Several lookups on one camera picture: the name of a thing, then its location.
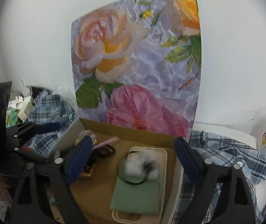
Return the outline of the gold cigarette pack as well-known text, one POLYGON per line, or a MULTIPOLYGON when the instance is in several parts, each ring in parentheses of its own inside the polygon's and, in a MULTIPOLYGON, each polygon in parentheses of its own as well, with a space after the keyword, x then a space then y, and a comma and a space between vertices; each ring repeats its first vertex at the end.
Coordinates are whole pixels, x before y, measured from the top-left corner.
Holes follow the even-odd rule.
POLYGON ((95 151, 92 150, 93 140, 90 136, 85 136, 81 141, 76 141, 76 163, 82 170, 81 178, 91 178, 92 170, 97 161, 95 151))

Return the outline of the beige phone case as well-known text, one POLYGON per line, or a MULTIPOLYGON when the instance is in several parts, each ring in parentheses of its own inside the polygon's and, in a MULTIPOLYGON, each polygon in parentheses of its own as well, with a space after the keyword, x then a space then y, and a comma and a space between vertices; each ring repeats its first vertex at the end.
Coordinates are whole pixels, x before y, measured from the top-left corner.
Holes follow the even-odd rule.
POLYGON ((162 148, 132 147, 117 163, 110 204, 118 223, 160 223, 164 208, 167 152, 162 148))

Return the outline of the black clip with pink strap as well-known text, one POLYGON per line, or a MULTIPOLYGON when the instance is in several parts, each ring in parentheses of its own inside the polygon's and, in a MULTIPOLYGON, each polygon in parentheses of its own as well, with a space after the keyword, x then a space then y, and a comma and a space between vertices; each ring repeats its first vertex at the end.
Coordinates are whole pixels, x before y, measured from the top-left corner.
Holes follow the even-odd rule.
POLYGON ((114 136, 108 140, 98 143, 93 146, 92 153, 86 163, 85 168, 91 169, 93 164, 96 163, 97 159, 105 159, 112 156, 115 153, 115 148, 112 146, 113 143, 117 142, 119 138, 114 136))

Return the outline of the white plush hair ornament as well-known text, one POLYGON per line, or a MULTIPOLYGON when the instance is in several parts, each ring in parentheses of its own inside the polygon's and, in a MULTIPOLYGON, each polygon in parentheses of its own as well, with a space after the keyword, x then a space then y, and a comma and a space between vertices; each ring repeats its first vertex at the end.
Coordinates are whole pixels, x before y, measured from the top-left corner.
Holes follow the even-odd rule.
POLYGON ((157 154, 150 149, 132 150, 124 163, 124 174, 128 177, 154 180, 160 176, 157 154))

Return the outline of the pile of small boxes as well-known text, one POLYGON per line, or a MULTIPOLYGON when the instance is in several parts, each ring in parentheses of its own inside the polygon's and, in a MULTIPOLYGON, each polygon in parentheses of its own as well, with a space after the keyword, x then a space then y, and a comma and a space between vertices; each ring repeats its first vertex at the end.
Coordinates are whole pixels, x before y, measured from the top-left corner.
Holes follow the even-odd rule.
POLYGON ((32 112, 32 96, 15 96, 9 101, 6 112, 6 127, 15 126, 19 121, 24 122, 27 116, 32 112))

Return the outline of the blue plaid shirt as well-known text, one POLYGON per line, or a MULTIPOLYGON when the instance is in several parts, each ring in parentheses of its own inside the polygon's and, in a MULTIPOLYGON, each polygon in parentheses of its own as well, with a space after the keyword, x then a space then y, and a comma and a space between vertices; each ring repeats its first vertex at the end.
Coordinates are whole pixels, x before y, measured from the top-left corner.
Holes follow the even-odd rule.
POLYGON ((122 85, 110 93, 107 123, 80 119, 98 139, 116 136, 115 153, 76 179, 71 192, 89 223, 114 223, 136 213, 144 223, 266 223, 266 156, 245 143, 193 131, 146 88, 122 85), (123 163, 130 149, 168 155, 164 186, 154 175, 131 178, 123 163))

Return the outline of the white cardboard box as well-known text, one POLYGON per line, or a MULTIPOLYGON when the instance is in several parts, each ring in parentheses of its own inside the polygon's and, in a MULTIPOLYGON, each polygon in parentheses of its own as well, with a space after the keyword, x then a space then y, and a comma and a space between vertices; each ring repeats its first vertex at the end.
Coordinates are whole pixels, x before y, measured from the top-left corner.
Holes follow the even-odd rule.
POLYGON ((50 151, 65 153, 76 140, 96 139, 91 173, 78 176, 70 190, 89 223, 172 223, 178 205, 183 168, 174 153, 174 136, 76 119, 50 151))

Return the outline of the rose flower painting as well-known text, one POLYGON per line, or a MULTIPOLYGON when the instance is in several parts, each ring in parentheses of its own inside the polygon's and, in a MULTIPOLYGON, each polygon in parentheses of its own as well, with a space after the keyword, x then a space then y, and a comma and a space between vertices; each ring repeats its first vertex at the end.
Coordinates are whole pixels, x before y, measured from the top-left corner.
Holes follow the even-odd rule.
POLYGON ((119 0, 71 24, 81 118, 189 139, 202 69, 197 0, 119 0))

